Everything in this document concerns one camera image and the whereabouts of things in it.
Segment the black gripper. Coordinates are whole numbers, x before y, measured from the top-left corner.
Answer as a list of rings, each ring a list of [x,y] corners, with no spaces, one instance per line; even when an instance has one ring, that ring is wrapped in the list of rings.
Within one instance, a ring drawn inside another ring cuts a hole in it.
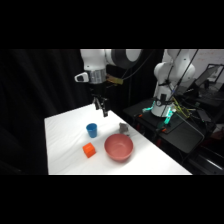
[[[98,83],[98,84],[90,84],[90,92],[92,96],[94,97],[93,103],[95,104],[96,110],[101,109],[103,110],[103,116],[108,116],[108,108],[109,108],[109,100],[106,99],[106,83]],[[102,103],[100,104],[98,98],[103,98]]]

